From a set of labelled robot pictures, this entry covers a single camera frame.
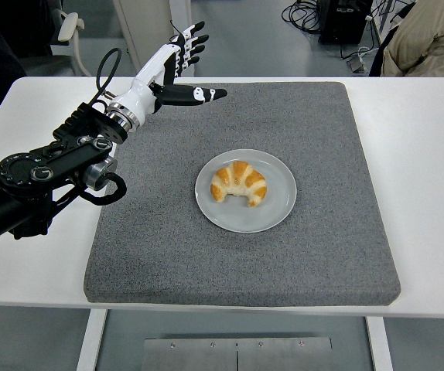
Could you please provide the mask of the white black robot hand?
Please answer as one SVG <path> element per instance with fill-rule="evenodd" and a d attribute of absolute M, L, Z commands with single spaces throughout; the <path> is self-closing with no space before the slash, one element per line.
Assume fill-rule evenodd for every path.
<path fill-rule="evenodd" d="M 134 77 L 130 89 L 111 100 L 106 115 L 136 128 L 163 105 L 196 106 L 225 97 L 224 89 L 175 84 L 184 70 L 200 60 L 197 54 L 204 51 L 209 36 L 196 33 L 204 26 L 203 21 L 191 25 L 162 45 Z"/>

